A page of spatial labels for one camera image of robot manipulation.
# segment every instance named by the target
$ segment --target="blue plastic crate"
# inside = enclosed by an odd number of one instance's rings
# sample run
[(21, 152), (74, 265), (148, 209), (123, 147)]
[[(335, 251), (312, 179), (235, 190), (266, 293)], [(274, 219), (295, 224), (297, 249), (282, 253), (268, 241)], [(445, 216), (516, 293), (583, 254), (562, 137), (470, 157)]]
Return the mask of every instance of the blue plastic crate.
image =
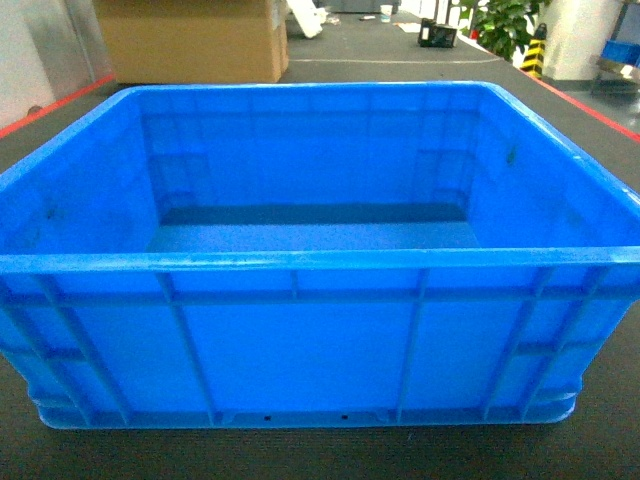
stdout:
[(640, 295), (640, 198), (483, 83), (125, 90), (0, 223), (58, 428), (554, 422)]
[(640, 45), (607, 40), (602, 51), (602, 58), (627, 65), (635, 65), (640, 60)]

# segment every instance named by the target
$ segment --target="white pillar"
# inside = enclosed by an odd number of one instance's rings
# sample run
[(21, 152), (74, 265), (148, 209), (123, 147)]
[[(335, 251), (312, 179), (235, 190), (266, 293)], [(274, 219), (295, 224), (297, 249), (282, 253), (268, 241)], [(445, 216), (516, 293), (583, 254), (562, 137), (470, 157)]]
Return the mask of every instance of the white pillar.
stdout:
[(620, 13), (612, 0), (554, 0), (541, 22), (548, 27), (544, 75), (553, 80), (592, 80)]

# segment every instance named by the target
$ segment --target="white cup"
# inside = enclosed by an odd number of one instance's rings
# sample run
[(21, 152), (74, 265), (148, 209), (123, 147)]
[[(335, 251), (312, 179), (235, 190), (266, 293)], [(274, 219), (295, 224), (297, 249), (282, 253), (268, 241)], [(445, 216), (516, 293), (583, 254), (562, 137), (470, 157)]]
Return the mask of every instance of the white cup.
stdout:
[(380, 21), (382, 23), (391, 22), (391, 14), (393, 13), (393, 5), (380, 5)]

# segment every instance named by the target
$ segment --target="metal shelf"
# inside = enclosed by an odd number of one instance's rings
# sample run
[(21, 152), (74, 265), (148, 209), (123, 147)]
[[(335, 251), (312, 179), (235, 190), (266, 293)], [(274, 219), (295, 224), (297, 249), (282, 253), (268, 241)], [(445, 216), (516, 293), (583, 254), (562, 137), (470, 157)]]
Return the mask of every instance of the metal shelf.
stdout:
[(615, 73), (620, 75), (624, 80), (635, 82), (640, 84), (640, 68), (633, 65), (626, 65), (624, 63), (614, 62), (606, 58), (598, 58), (596, 62), (600, 70)]

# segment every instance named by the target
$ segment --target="dark floor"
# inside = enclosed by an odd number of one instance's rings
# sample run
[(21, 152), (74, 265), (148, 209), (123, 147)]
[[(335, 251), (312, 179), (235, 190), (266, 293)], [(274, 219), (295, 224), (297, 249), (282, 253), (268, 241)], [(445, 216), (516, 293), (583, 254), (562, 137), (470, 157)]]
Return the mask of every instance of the dark floor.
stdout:
[(640, 133), (640, 94), (614, 93), (607, 90), (596, 93), (566, 93), (632, 132)]
[[(342, 16), (314, 40), (292, 31), (283, 82), (498, 83), (640, 190), (640, 144), (506, 62), (461, 44), (420, 49), (393, 25)], [(111, 94), (109, 85), (0, 140), (22, 158)], [(554, 425), (343, 430), (56, 431), (0, 359), (0, 478), (640, 478), (640, 306), (587, 371), (576, 412)]]

